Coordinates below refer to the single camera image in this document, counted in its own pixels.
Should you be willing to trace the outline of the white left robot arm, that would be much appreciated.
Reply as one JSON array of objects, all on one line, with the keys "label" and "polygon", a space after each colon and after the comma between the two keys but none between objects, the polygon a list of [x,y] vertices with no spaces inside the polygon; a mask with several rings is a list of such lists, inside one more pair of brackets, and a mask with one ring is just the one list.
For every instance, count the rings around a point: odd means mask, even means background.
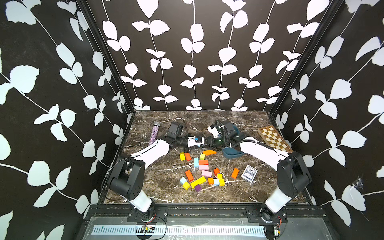
[{"label": "white left robot arm", "polygon": [[112,166],[106,180],[108,189],[127,199],[139,212],[151,215],[154,201],[143,191],[146,168],[174,148],[183,147],[190,150],[212,146],[212,136],[182,135],[183,127],[177,122],[172,122],[164,136],[150,146],[127,157],[120,157]]}]

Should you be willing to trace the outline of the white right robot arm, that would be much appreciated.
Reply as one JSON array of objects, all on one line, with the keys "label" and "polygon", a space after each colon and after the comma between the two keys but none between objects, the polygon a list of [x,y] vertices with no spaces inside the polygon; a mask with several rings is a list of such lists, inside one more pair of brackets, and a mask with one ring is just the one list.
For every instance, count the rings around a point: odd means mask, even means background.
[{"label": "white right robot arm", "polygon": [[278,213],[311,182],[312,176],[303,156],[298,152],[277,150],[243,133],[230,121],[218,119],[208,127],[211,134],[206,139],[209,147],[218,150],[234,150],[252,156],[267,164],[277,174],[277,186],[263,202],[259,215],[265,222],[272,222]]}]

